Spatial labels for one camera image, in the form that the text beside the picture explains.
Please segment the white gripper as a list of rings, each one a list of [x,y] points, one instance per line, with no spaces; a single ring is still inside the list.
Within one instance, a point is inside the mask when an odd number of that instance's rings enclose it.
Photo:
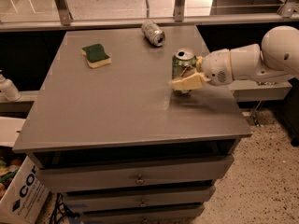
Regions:
[[[169,82],[173,91],[192,91],[201,89],[206,83],[214,86],[233,82],[231,53],[221,49],[209,53],[204,59],[196,57],[196,70],[186,77],[177,77]]]

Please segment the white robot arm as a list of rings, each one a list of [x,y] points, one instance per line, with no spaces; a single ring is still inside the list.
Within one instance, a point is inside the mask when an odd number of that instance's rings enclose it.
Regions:
[[[299,78],[299,30],[278,26],[269,30],[261,44],[237,49],[221,49],[196,57],[180,49],[181,63],[173,65],[170,86],[189,92],[205,84],[222,86],[235,80],[282,82]]]

